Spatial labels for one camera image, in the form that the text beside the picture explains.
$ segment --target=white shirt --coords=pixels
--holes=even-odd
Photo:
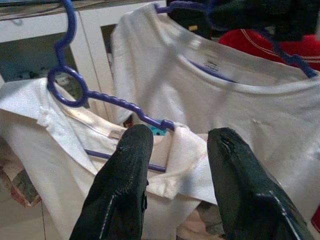
[[[196,134],[234,129],[311,219],[320,203],[318,76],[306,79],[298,68],[204,39],[157,14],[152,3],[121,18],[112,52],[116,97],[152,118],[186,124]],[[113,108],[115,123],[130,114]]]
[[[84,149],[111,155],[125,128],[84,107],[57,102],[46,86],[47,79],[41,78],[9,82],[0,89],[0,136],[23,163],[67,240],[94,177],[106,162],[88,156]],[[142,239],[175,240],[176,228],[201,200],[217,203],[206,141],[175,123],[174,132],[154,137],[150,163],[166,167],[166,173],[148,171]],[[193,181],[190,173],[195,168],[204,169],[202,181]]]

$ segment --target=neckline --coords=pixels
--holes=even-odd
[[[168,17],[167,14],[158,14],[153,3],[149,3],[142,8],[143,14],[148,18],[149,22],[152,24],[152,28],[155,31],[155,36],[160,40],[160,42],[166,47],[171,48],[171,54],[174,57],[176,63],[183,67],[188,72],[198,76],[199,79],[207,82],[210,85],[214,85],[218,88],[225,89],[233,92],[242,92],[253,95],[283,95],[296,93],[320,85],[320,76],[315,76],[312,78],[307,78],[299,68],[285,65],[283,63],[270,61],[261,57],[252,56],[250,54],[241,52],[239,50],[233,49],[229,46],[225,46],[206,38],[203,38],[195,33],[188,31],[187,29],[180,26],[174,20]],[[175,38],[177,36],[183,36],[177,41]],[[209,73],[199,69],[197,66],[192,64],[179,50],[179,46],[184,44],[190,48],[210,50],[210,53],[218,53],[230,58],[232,56],[234,59],[242,59],[242,62],[248,62],[251,64],[251,68],[254,69],[255,65],[267,66],[268,69],[272,69],[274,73],[278,71],[293,74],[295,76],[302,76],[301,80],[289,83],[283,83],[278,85],[248,85],[243,83],[234,83],[226,81],[216,76],[212,76]]]

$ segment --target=clothes hanger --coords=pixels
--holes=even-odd
[[[125,101],[123,99],[119,99],[115,96],[109,96],[105,93],[100,93],[97,91],[90,91],[88,89],[88,86],[87,86],[84,78],[78,72],[76,72],[74,69],[69,67],[66,63],[66,60],[65,60],[64,48],[66,46],[68,46],[73,41],[73,39],[75,37],[77,21],[76,21],[75,10],[74,10],[72,1],[71,0],[61,0],[61,2],[63,3],[65,10],[66,10],[66,13],[67,13],[68,28],[67,28],[66,34],[63,36],[63,38],[58,40],[54,44],[55,54],[56,54],[56,57],[58,60],[58,65],[53,67],[49,71],[48,76],[47,76],[47,79],[48,79],[47,88],[55,96],[55,98],[59,102],[65,104],[69,107],[73,107],[73,108],[79,108],[79,107],[84,106],[85,103],[87,102],[88,98],[101,100],[101,101],[111,103],[111,104],[117,105],[119,107],[128,109],[128,110],[136,113],[140,120],[158,128],[160,130],[170,129],[170,130],[174,131],[175,127],[174,127],[174,124],[172,121],[164,119],[161,122],[158,122],[155,119],[145,115],[143,110],[140,107],[138,107],[137,105],[135,105],[134,103],[127,102],[127,101]],[[66,73],[66,74],[74,77],[75,80],[77,80],[77,82],[80,84],[80,87],[82,90],[82,96],[80,97],[80,99],[75,100],[75,101],[70,101],[70,100],[65,99],[58,92],[58,90],[55,87],[55,76],[60,73]],[[85,151],[88,155],[99,157],[99,158],[108,159],[110,157],[110,155],[108,155],[108,154],[104,154],[104,153],[100,153],[100,152],[96,152],[96,151],[91,151],[91,150],[87,150],[87,149]],[[158,172],[165,172],[166,171],[166,169],[164,167],[153,165],[153,164],[150,164],[148,168],[150,170],[154,170],[154,171],[158,171]]]
[[[159,7],[158,4],[155,4],[154,7],[155,7],[155,10],[158,14],[170,13],[174,9],[189,9],[189,10],[200,11],[205,14],[207,21],[209,22],[209,24],[211,25],[212,28],[214,28],[216,30],[226,31],[227,30],[226,28],[221,28],[221,27],[215,25],[215,23],[211,19],[211,14],[213,12],[215,4],[216,4],[216,0],[209,0],[208,4],[204,4],[204,3],[200,3],[200,2],[176,0],[176,1],[172,1],[168,6],[165,6],[165,7]],[[295,54],[295,55],[291,56],[291,55],[287,54],[286,52],[284,52],[280,48],[279,44],[272,38],[272,35],[270,33],[268,33],[265,29],[255,29],[255,31],[258,32],[260,35],[262,35],[264,38],[266,38],[267,40],[269,40],[272,43],[273,51],[287,65],[298,66],[308,78],[312,78],[312,77],[317,76],[316,71],[313,70],[309,66],[309,64],[306,61],[304,61],[299,55]],[[199,68],[198,64],[196,64],[194,62],[191,62],[191,63]],[[221,77],[220,74],[212,72],[209,69],[207,69],[206,67],[200,67],[200,69],[207,72],[208,74],[215,76],[215,77],[222,78],[222,79],[227,80],[229,82],[234,82],[231,79],[228,79],[226,77]]]

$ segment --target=white fabric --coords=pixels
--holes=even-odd
[[[67,240],[106,161],[89,157],[84,149],[112,154],[125,129],[83,107],[58,103],[46,84],[41,78],[9,82],[0,89],[0,135],[23,163],[62,239]],[[211,201],[216,201],[211,176],[202,181],[208,186],[188,181],[197,163],[208,165],[206,141],[175,123],[175,132],[154,137],[150,162],[166,166],[166,173],[148,171],[142,237],[175,240],[176,228],[202,200],[193,188],[210,189]],[[180,189],[190,193],[181,195]]]
[[[196,134],[234,129],[310,220],[320,203],[318,76],[306,79],[298,68],[197,36],[156,14],[152,3],[121,18],[112,52],[116,97],[138,104],[153,118],[186,124]],[[113,108],[115,123],[130,114]],[[189,175],[191,182],[203,177],[204,165]]]

